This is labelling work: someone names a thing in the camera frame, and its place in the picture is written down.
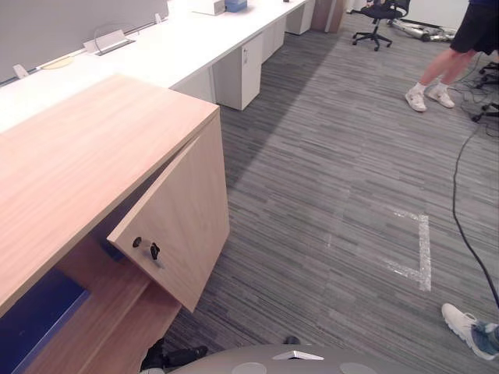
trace blue box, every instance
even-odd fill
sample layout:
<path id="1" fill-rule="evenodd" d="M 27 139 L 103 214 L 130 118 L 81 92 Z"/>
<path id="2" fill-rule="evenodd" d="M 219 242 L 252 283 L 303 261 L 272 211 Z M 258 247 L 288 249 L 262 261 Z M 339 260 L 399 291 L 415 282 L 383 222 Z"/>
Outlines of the blue box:
<path id="1" fill-rule="evenodd" d="M 239 12 L 245 8 L 248 7 L 248 1 L 247 0 L 244 0 L 244 1 L 231 1 L 231 0 L 225 0 L 225 10 L 227 12 L 231 12 L 231 13 L 236 13 L 236 12 Z"/>
<path id="2" fill-rule="evenodd" d="M 23 372 L 89 294 L 49 270 L 0 318 L 0 373 Z"/>

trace wall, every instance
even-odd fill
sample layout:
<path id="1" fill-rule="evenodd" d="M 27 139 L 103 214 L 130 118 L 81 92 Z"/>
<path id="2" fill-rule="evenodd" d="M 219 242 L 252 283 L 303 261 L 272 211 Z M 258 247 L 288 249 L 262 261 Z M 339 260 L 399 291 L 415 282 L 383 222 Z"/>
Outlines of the wall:
<path id="1" fill-rule="evenodd" d="M 347 9 L 359 10 L 365 0 L 349 0 Z M 457 29 L 465 15 L 468 0 L 412 0 L 407 19 Z"/>

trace office chair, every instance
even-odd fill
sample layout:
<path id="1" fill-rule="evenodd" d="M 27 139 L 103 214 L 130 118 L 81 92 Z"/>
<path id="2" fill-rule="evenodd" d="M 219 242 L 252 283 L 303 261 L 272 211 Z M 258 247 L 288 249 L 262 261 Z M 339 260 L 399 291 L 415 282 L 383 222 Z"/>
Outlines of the office chair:
<path id="1" fill-rule="evenodd" d="M 382 19 L 398 19 L 407 16 L 409 13 L 409 3 L 411 0 L 386 0 L 383 4 L 380 4 L 380 0 L 376 2 L 375 5 L 364 7 L 360 9 L 359 13 L 364 16 L 368 16 L 373 19 L 374 31 L 372 33 L 355 33 L 353 38 L 355 39 L 352 44 L 357 45 L 358 41 L 363 41 L 364 39 L 371 39 L 376 42 L 375 51 L 380 49 L 380 41 L 387 41 L 387 48 L 391 46 L 392 41 L 387 37 L 384 37 L 377 33 L 377 29 L 380 26 Z"/>
<path id="2" fill-rule="evenodd" d="M 497 72 L 495 74 L 492 73 L 485 73 L 486 70 L 496 70 Z M 489 62 L 488 65 L 485 65 L 482 67 L 482 69 L 479 71 L 480 74 L 482 74 L 482 79 L 480 80 L 480 83 L 476 85 L 476 88 L 482 88 L 486 84 L 499 84 L 499 64 L 497 62 Z"/>
<path id="3" fill-rule="evenodd" d="M 499 104 L 489 103 L 482 106 L 482 112 L 479 115 L 473 116 L 471 119 L 474 122 L 478 122 L 480 119 L 482 119 L 482 117 L 499 117 Z"/>

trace black shorts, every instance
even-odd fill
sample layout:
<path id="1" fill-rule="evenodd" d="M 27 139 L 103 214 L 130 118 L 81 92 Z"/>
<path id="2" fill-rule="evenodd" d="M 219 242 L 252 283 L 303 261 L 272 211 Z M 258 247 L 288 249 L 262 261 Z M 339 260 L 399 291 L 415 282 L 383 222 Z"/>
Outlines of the black shorts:
<path id="1" fill-rule="evenodd" d="M 498 9 L 498 7 L 469 4 L 451 48 L 460 53 L 473 49 L 488 55 L 499 48 Z"/>

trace gray partition panel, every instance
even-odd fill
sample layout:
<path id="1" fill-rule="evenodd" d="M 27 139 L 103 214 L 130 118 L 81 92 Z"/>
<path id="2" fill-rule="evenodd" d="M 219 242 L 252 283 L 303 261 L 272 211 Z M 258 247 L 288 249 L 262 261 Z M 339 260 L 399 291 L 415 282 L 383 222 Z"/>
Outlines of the gray partition panel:
<path id="1" fill-rule="evenodd" d="M 125 32 L 168 15 L 167 0 L 0 0 L 0 82 L 83 47 L 117 29 Z M 110 23 L 122 23 L 112 26 Z"/>

